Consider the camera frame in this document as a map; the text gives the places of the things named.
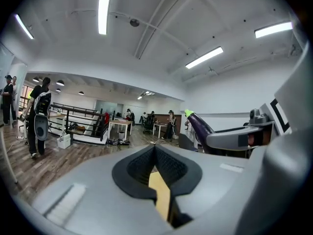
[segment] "window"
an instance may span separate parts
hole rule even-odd
[[[33,89],[34,89],[33,87],[23,85],[20,98],[20,111],[27,107],[28,99],[30,99],[30,94],[33,91]]]

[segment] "white ceiling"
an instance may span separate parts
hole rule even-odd
[[[104,79],[99,78],[91,78],[91,77],[85,77],[85,76],[78,76],[73,74],[62,74],[62,73],[28,73],[26,75],[25,80],[36,84],[33,81],[34,77],[38,77],[39,79],[44,79],[45,77],[49,77],[51,79],[50,82],[50,90],[55,91],[57,88],[61,90],[61,92],[68,92],[76,90],[78,93],[81,90],[84,90],[83,88],[87,87],[96,87],[101,88],[103,93],[109,93],[109,92],[115,92],[119,94],[124,94],[126,96],[132,97],[133,99],[136,99],[140,96],[141,93],[146,92],[145,90],[137,87],[128,86],[121,83],[115,83],[111,81],[107,81]],[[57,85],[56,82],[58,80],[64,81],[64,86]],[[152,98],[166,98],[166,96],[155,93],[153,96],[149,96],[149,99]]]
[[[44,46],[102,38],[97,7],[98,0],[25,0],[17,12],[36,43]],[[130,18],[140,25],[132,27]],[[254,36],[258,28],[288,20],[280,0],[111,0],[104,44],[153,62],[162,67],[159,72],[188,83],[211,74],[210,69],[216,74],[297,55],[300,48],[292,31]],[[193,69],[185,67],[218,46],[223,54]]]

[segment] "yellow-green object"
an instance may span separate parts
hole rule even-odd
[[[189,117],[192,113],[193,111],[189,111],[188,109],[185,110],[186,117]]]

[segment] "wooden floor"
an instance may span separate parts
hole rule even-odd
[[[9,126],[3,128],[5,146],[9,150],[12,144],[20,141],[16,137],[23,135],[23,133],[19,132],[17,126],[14,129],[10,129]],[[113,139],[118,138],[116,128],[111,130],[111,138]],[[132,135],[128,136],[131,144],[129,146],[120,146],[121,150],[146,145],[150,141],[178,146],[177,140],[173,140],[172,142],[161,140],[157,138],[157,135],[143,134],[142,130],[143,128],[139,125],[133,126]],[[7,154],[18,179],[17,184],[13,183],[4,163],[2,153],[0,154],[0,174],[11,194],[18,194],[22,199],[31,204],[41,190],[45,189],[53,181],[80,163],[94,157],[119,152],[117,146],[109,145],[106,147],[79,142],[74,142],[73,145],[63,150],[57,146],[56,139],[56,136],[48,136],[45,142],[45,154],[43,156],[38,155],[36,160],[30,158],[28,146],[24,144],[25,141],[12,146]]]

